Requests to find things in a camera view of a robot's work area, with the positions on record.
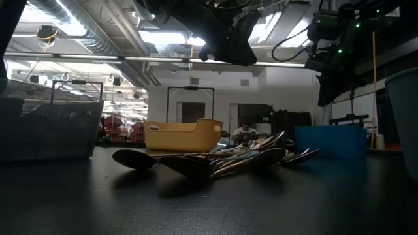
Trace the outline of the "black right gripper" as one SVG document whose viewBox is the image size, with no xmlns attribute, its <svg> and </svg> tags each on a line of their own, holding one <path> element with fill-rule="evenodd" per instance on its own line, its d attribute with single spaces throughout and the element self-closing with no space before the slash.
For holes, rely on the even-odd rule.
<svg viewBox="0 0 418 235">
<path fill-rule="evenodd" d="M 319 72 L 320 83 L 318 106 L 326 106 L 342 93 L 342 85 L 364 85 L 356 75 L 355 67 L 364 55 L 366 37 L 344 35 L 338 44 L 331 43 L 324 48 L 317 45 L 321 39 L 309 39 L 313 42 L 308 49 L 306 68 Z"/>
</svg>

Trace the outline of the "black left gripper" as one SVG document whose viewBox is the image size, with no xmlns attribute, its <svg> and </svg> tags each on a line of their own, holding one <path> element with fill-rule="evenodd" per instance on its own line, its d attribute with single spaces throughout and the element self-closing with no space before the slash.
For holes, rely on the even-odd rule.
<svg viewBox="0 0 418 235">
<path fill-rule="evenodd" d="M 248 39 L 261 17 L 257 9 L 246 10 L 251 1 L 155 0 L 153 14 L 174 18 L 196 36 L 209 36 L 199 51 L 199 59 L 214 59 L 233 65 L 257 62 Z"/>
</svg>

